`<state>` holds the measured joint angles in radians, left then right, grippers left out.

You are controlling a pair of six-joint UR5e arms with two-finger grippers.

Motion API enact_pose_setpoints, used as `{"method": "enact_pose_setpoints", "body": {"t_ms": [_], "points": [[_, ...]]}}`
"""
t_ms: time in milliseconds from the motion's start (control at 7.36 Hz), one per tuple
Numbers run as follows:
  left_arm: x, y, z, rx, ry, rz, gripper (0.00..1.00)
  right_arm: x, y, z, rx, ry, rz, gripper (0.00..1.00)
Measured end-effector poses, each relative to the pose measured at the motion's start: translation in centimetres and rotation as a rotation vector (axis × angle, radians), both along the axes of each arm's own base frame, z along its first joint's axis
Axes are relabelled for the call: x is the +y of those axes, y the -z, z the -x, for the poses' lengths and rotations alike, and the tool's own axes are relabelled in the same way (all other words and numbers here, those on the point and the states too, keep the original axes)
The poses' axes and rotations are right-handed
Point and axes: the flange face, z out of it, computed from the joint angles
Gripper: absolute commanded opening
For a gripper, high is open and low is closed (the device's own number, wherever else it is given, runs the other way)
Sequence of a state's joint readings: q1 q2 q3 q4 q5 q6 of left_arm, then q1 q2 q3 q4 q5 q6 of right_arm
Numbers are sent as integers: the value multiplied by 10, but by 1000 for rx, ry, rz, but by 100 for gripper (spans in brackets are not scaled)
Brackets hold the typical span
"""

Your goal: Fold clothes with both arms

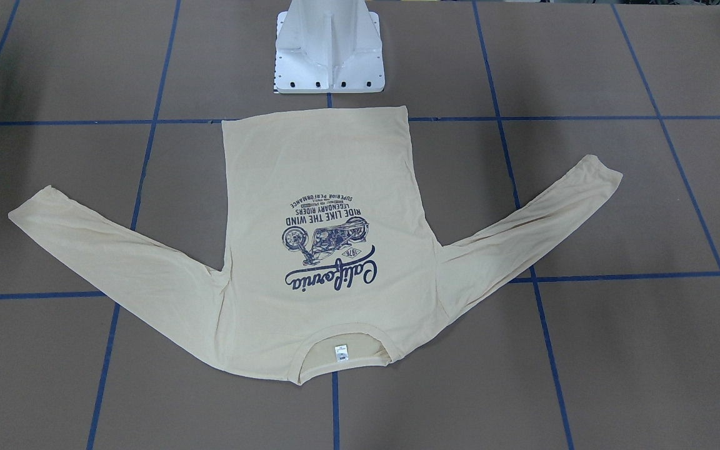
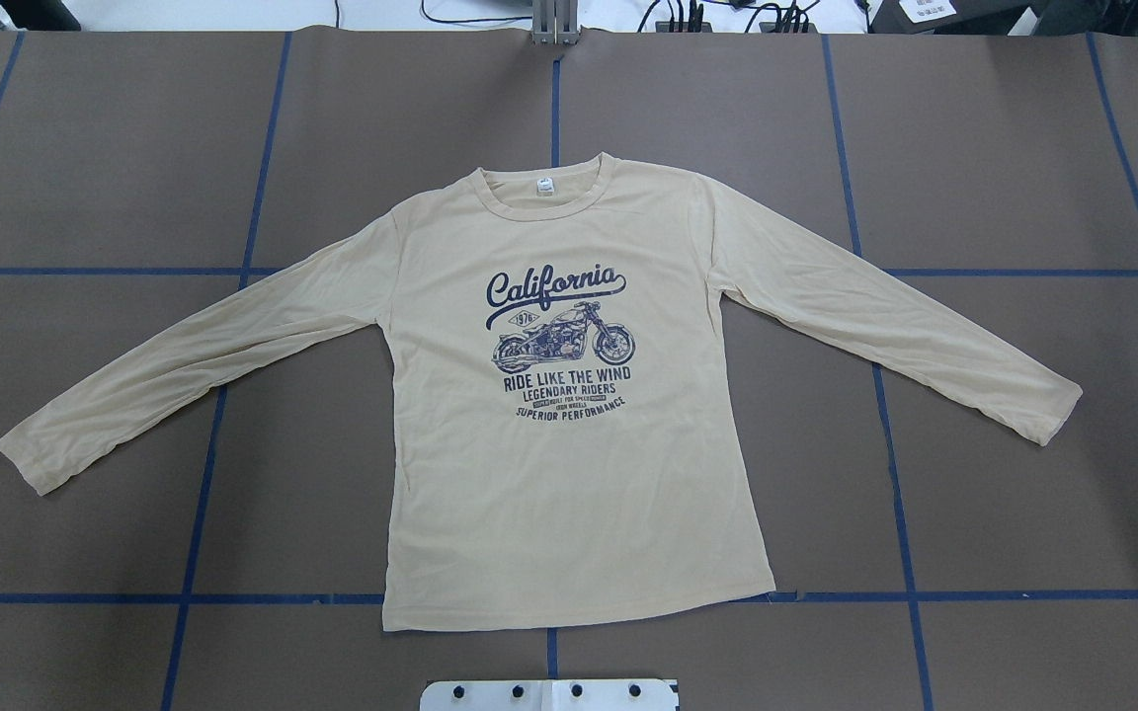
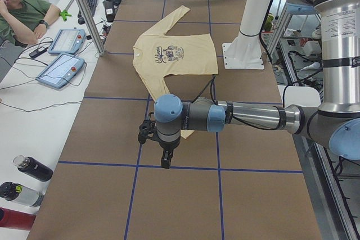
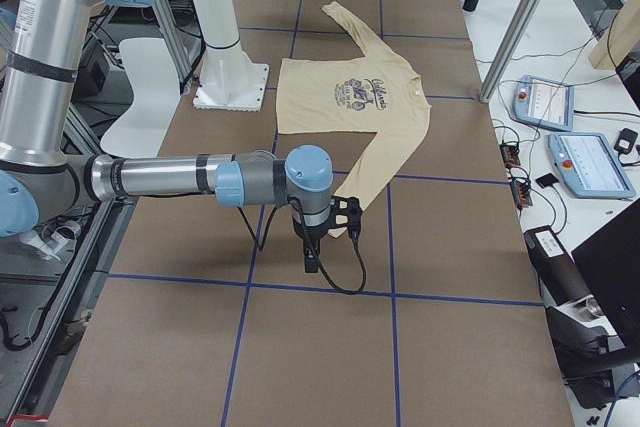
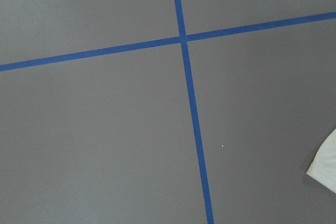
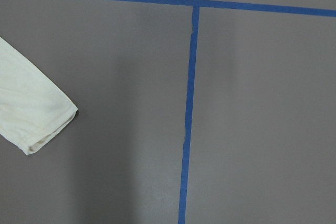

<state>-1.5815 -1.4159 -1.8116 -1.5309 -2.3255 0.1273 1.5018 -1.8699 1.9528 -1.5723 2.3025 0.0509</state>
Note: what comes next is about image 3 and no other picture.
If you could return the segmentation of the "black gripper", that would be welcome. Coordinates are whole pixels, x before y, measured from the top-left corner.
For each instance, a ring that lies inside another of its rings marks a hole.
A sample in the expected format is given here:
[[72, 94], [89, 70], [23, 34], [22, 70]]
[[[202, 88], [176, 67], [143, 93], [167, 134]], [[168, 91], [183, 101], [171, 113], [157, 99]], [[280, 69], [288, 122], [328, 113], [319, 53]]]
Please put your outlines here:
[[157, 131], [157, 136], [160, 139], [159, 145], [164, 149], [161, 157], [161, 167], [169, 169], [173, 151], [179, 146], [181, 140], [181, 132], [177, 131], [174, 134], [163, 134], [160, 131]]

